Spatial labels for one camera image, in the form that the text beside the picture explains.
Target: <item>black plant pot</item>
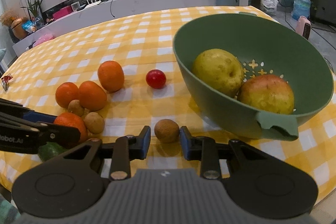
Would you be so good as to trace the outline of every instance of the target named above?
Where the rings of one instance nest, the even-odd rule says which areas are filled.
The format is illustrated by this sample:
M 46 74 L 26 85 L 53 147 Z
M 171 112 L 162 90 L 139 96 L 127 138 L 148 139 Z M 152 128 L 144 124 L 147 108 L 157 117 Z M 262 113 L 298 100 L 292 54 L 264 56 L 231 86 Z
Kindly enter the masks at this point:
M 8 27 L 8 32 L 9 32 L 9 36 L 11 37 L 11 39 L 12 39 L 12 41 L 13 41 L 14 44 L 15 44 L 15 43 L 18 43 L 18 42 L 20 41 L 20 39 L 18 39 L 18 38 L 14 35 L 13 30 L 12 30 L 11 27 Z
M 260 3 L 261 3 L 261 0 L 251 0 L 251 5 L 253 7 L 256 7 L 257 9 L 260 9 Z

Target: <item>orange fruit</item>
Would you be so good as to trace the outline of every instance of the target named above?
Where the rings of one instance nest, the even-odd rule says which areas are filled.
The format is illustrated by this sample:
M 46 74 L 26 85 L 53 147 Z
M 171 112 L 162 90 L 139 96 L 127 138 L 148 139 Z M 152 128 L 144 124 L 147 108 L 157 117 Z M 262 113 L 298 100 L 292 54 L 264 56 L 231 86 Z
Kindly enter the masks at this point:
M 98 79 L 101 86 L 107 91 L 120 90 L 125 81 L 123 68 L 116 61 L 106 61 L 98 68 Z
M 102 109 L 107 103 L 105 91 L 95 82 L 85 81 L 78 89 L 79 102 L 82 107 L 91 111 Z
M 82 143 L 87 140 L 87 130 L 84 121 L 82 120 L 81 117 L 73 113 L 70 112 L 62 113 L 61 115 L 56 117 L 56 119 L 54 120 L 54 124 L 78 128 L 79 132 L 81 133 L 79 143 Z
M 78 99 L 78 87 L 71 82 L 61 84 L 56 89 L 55 99 L 60 107 L 68 108 L 72 100 Z

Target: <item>blue water jug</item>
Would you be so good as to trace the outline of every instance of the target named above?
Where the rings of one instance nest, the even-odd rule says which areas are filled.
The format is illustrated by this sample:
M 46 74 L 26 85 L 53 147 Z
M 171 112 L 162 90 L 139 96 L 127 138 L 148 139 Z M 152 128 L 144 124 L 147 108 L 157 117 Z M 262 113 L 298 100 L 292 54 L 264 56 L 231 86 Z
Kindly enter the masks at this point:
M 310 0 L 294 0 L 292 18 L 298 20 L 300 16 L 305 16 L 306 18 L 310 15 Z

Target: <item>green vegetable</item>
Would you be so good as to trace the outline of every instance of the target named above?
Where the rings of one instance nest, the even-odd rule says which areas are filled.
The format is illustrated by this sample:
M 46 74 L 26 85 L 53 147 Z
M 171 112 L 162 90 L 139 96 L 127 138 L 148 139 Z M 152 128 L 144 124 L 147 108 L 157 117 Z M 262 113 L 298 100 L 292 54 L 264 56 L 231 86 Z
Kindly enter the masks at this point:
M 67 149 L 63 148 L 58 143 L 47 142 L 45 145 L 39 147 L 38 156 L 41 161 L 45 162 L 65 151 L 67 151 Z

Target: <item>yellow checkered tablecloth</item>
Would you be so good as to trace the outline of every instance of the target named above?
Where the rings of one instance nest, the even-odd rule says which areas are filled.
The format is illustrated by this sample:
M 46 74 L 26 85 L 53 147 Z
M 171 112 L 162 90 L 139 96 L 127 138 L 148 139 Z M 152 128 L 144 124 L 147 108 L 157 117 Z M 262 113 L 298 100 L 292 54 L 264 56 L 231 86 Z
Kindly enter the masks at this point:
M 1 89 L 0 97 L 58 115 L 64 110 L 56 104 L 54 94 L 61 83 L 70 81 L 79 86 L 83 81 L 93 80 L 99 84 L 98 66 L 106 60 L 115 60 L 123 67 L 125 85 L 122 90 L 108 94 L 108 105 L 99 111 L 106 119 L 104 142 L 127 134 L 138 135 L 144 125 L 153 129 L 163 118 L 186 125 L 193 135 L 227 142 L 236 136 L 220 130 L 204 117 L 191 99 L 173 54 L 172 38 L 179 27 L 194 18 L 238 12 L 271 19 L 253 7 L 194 7 L 128 16 L 65 34 L 22 54 L 7 71 L 15 81 L 8 92 Z M 162 90 L 151 89 L 145 81 L 146 73 L 155 68 L 167 76 L 167 85 Z M 335 103 L 336 95 L 324 110 L 299 128 L 299 139 L 294 142 L 250 141 L 251 145 L 313 176 L 319 186 L 319 200 L 336 187 Z M 39 163 L 37 155 L 0 152 L 0 183 L 10 190 L 18 175 Z M 198 169 L 198 165 L 196 161 L 184 160 L 178 143 L 160 145 L 153 134 L 147 158 L 131 163 L 133 174 L 137 168 Z M 224 160 L 221 166 L 227 175 Z

